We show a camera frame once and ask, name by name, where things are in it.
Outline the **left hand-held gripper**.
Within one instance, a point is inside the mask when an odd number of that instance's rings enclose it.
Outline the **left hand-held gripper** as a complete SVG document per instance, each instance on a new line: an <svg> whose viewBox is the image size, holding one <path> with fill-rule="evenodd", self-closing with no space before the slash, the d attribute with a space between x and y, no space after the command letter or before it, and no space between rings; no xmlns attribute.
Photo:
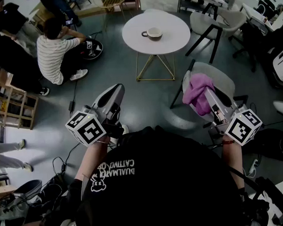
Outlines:
<svg viewBox="0 0 283 226"><path fill-rule="evenodd" d="M123 84L109 87L97 96L92 107L84 106L75 112L65 124L66 128L78 142L87 147L104 135L119 139L123 127L118 121L118 113L124 94Z"/></svg>

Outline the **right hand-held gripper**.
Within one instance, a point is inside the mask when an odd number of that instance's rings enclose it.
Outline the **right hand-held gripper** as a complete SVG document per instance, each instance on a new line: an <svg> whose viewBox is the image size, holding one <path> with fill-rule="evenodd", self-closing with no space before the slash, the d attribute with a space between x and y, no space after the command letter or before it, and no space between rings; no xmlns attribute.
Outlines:
<svg viewBox="0 0 283 226"><path fill-rule="evenodd" d="M217 87L215 91L205 90L205 97L210 105L211 113L207 115L208 133L214 144L221 143L224 135L229 136L239 145L245 145L253 139L262 125L262 121L243 104L232 105L228 95Z"/></svg>

